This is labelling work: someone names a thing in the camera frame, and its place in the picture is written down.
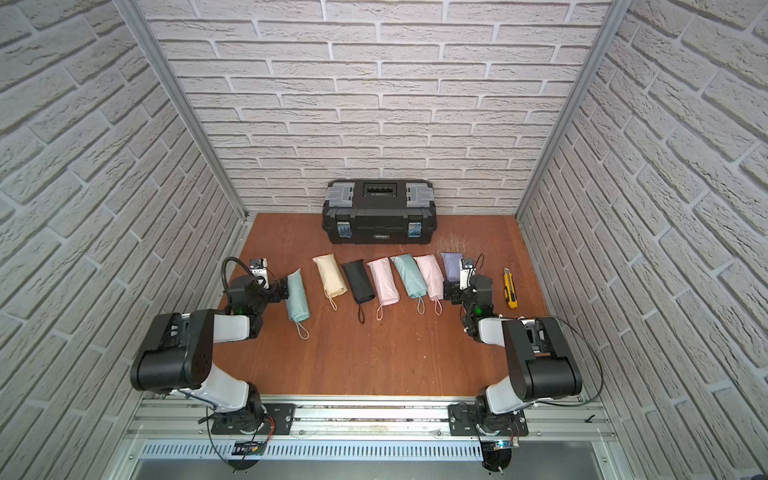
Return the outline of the cream sleeved umbrella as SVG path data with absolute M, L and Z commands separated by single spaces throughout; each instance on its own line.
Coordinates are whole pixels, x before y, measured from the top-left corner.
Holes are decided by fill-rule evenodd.
M 334 299 L 346 293 L 348 288 L 342 277 L 336 258 L 333 253 L 329 253 L 314 257 L 313 262 L 317 266 L 321 277 L 324 295 L 328 299 L 333 310 L 337 311 L 338 306 Z

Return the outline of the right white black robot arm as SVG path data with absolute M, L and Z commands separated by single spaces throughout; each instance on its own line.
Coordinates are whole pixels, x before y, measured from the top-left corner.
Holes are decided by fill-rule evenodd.
M 474 341 L 505 351 L 507 376 L 485 387 L 467 408 L 477 433 L 496 436 L 508 429 L 517 434 L 515 417 L 525 407 L 582 391 L 582 375 L 557 319 L 497 315 L 492 280 L 484 275 L 464 283 L 445 281 L 444 296 L 463 307 L 461 323 Z

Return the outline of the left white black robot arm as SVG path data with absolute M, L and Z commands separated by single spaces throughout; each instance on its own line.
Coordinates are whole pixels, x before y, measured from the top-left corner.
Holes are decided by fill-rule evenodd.
M 266 307 L 302 299 L 303 287 L 294 275 L 272 279 L 265 259 L 247 265 L 227 257 L 220 275 L 225 308 L 155 316 L 136 352 L 130 383 L 137 391 L 201 404 L 206 414 L 199 422 L 213 435 L 272 435 L 277 423 L 257 387 L 218 367 L 214 346 L 257 338 Z

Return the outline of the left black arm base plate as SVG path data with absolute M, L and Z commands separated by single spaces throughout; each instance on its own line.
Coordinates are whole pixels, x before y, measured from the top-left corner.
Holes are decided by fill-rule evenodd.
M 296 405 L 267 403 L 255 411 L 243 408 L 236 412 L 212 413 L 210 431 L 213 435 L 288 435 L 293 424 Z

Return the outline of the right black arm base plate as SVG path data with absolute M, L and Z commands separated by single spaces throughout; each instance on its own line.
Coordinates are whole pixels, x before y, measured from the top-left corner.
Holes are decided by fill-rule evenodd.
M 492 414 L 475 404 L 465 402 L 447 407 L 448 426 L 454 437 L 525 437 L 529 434 L 522 412 Z

